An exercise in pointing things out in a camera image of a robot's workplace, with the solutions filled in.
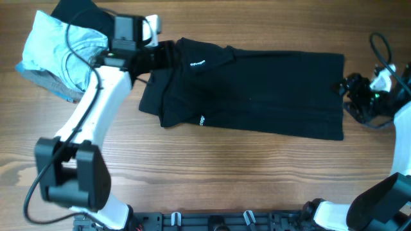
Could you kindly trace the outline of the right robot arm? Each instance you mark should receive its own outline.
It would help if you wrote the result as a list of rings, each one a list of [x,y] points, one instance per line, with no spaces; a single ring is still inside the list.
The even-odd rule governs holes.
[[[393,64],[375,67],[373,80],[352,74],[337,85],[347,96],[343,108],[369,126],[379,116],[393,124],[396,141],[390,175],[350,204],[317,198],[307,202],[291,223],[296,230],[410,230],[410,216],[401,208],[410,203],[410,68],[401,76]]]

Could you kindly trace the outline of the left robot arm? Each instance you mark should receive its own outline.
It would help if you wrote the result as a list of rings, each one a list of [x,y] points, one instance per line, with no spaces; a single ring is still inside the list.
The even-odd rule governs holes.
[[[98,230],[137,228],[131,206],[111,192],[101,149],[137,77],[171,64],[168,42],[157,38],[160,32],[157,15],[115,16],[111,48],[84,60],[90,82],[75,111],[53,138],[40,138],[35,145],[38,175],[31,188]]]

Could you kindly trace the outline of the black polo shirt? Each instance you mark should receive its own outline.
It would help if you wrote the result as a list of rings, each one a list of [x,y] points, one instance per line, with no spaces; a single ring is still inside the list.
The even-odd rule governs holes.
[[[172,68],[151,73],[139,109],[182,123],[314,139],[344,138],[343,55],[251,51],[181,38]]]

